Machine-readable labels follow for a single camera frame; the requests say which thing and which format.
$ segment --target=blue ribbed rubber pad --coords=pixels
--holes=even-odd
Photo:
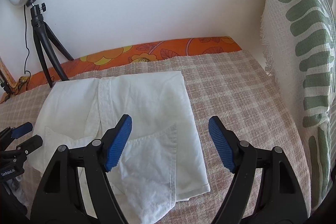
[[[31,132],[32,130],[33,130],[33,125],[30,122],[26,122],[12,130],[12,138],[18,139],[22,137],[23,135],[26,135],[27,133]]]
[[[224,167],[228,168],[230,172],[233,173],[236,165],[233,162],[232,149],[213,118],[209,119],[209,133]]]
[[[107,151],[105,168],[108,172],[111,171],[112,167],[117,166],[121,153],[123,152],[128,137],[131,133],[131,130],[132,118],[128,116]]]

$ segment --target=beige checkered fabric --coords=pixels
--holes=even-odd
[[[174,57],[157,62],[131,63],[103,71],[91,71],[73,79],[109,77],[124,74],[180,70],[194,112],[211,191],[177,202],[158,223],[211,223],[230,186],[233,175],[223,167],[208,133],[208,121],[219,116],[226,128],[253,146],[285,151],[310,208],[310,178],[303,147],[293,119],[285,109],[276,88],[256,60],[246,51]],[[0,105],[0,129],[35,123],[50,88],[37,87]],[[32,202],[40,180],[38,171],[27,165],[23,188]],[[257,170],[245,215],[253,212],[261,170]]]

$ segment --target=tripod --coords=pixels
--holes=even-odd
[[[52,32],[50,27],[46,22],[43,20],[43,15],[41,14],[41,10],[43,12],[46,11],[46,6],[44,3],[42,3],[41,8],[40,6],[33,5],[30,9],[31,13],[31,25],[33,27],[33,37],[34,37],[34,43],[37,51],[37,55],[39,57],[43,72],[45,74],[45,77],[48,81],[48,84],[50,87],[53,87],[53,81],[51,80],[50,73],[48,71],[47,64],[44,59],[42,46],[52,63],[53,67],[56,70],[56,73],[59,75],[60,79],[62,81],[69,80],[67,75],[65,74],[63,68],[61,67],[61,64],[59,63],[56,54],[51,46],[50,41],[56,46],[56,48],[68,59],[73,60],[72,56],[68,53],[68,51],[63,47],[61,42],[57,39],[55,34]]]

